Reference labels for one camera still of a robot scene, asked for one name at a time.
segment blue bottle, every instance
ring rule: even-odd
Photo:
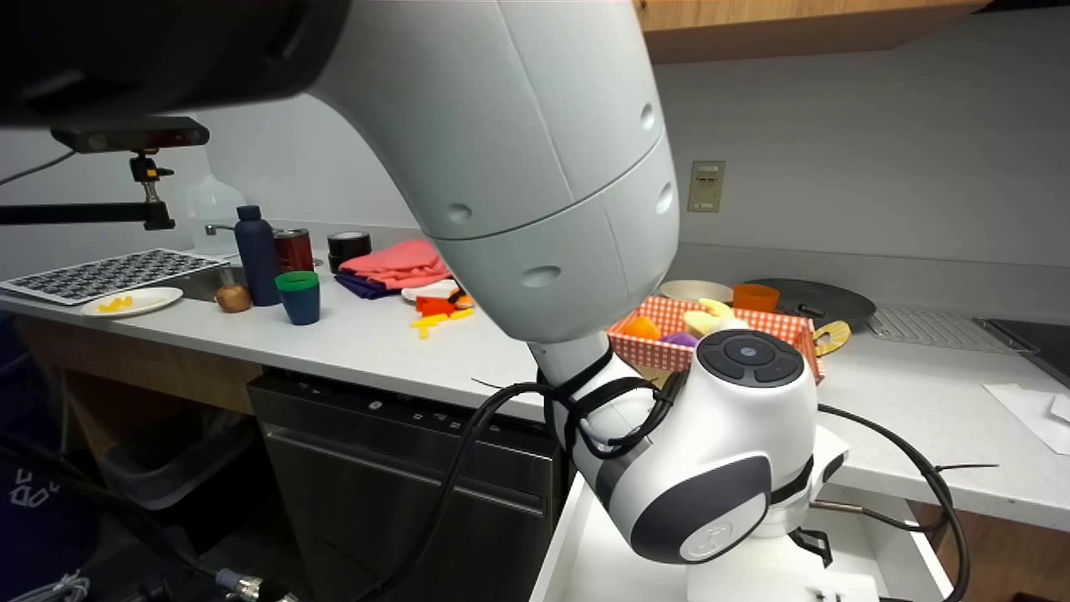
[[[238,206],[238,254],[243,269],[243,288],[256,303],[278,303],[275,273],[278,273],[278,254],[275,254],[275,231],[262,218],[259,203]]]

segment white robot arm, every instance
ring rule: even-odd
[[[423,231],[553,386],[605,359],[553,402],[553,423],[638,554],[710,562],[767,518],[772,492],[808,482],[817,392],[790,346],[703,341],[668,412],[650,389],[599,392],[635,381],[605,327],[655,292],[680,237],[628,0],[356,0],[312,95],[366,135]],[[569,423],[584,396],[605,405]]]

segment counter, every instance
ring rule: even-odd
[[[208,302],[178,302],[168,312],[98,321],[36,302],[0,299],[5,312],[141,338],[202,355],[221,355],[263,369],[288,369],[335,381],[404,392],[474,409],[493,386],[528,381],[534,360],[524,346],[506,338],[482,312],[432,332],[413,327],[414,312],[398,299],[363,302],[326,278],[326,319],[292,327],[281,309],[221,315]],[[983,470],[946,470],[960,507],[1039,527],[1070,531],[1070,457],[1033,437],[987,386],[1059,392],[1045,371],[1014,352],[962,352],[880,341],[860,333],[847,352],[824,360],[825,405],[868,414],[911,437],[936,466],[998,462]],[[541,419],[534,399],[506,409]],[[913,467],[876,434],[824,419],[853,444],[841,485],[926,501]]]

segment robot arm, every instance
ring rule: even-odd
[[[763,523],[772,492],[807,482],[814,378],[763,333],[703,341],[668,414],[650,389],[593,405],[635,378],[605,327],[655,292],[680,237],[628,0],[39,0],[0,19],[14,30],[0,39],[0,125],[296,89],[349,118],[480,303],[532,346],[544,381],[576,386],[553,402],[555,434],[638,554],[707,562]],[[777,378],[757,360],[780,360]]]

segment wall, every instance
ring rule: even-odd
[[[664,66],[683,188],[690,161],[730,164],[724,215],[686,215],[673,273],[824,278],[894,303],[1070,321],[1068,28],[1070,9],[983,14],[899,50]],[[160,154],[178,168],[160,188],[185,218],[173,243],[234,254],[202,223],[232,220],[238,201],[318,235],[414,226],[363,136],[318,100],[197,118],[210,148]],[[51,154],[47,135],[0,135],[0,173]],[[136,194],[120,154],[0,188],[0,201]],[[154,241],[136,223],[7,226],[0,278]]]

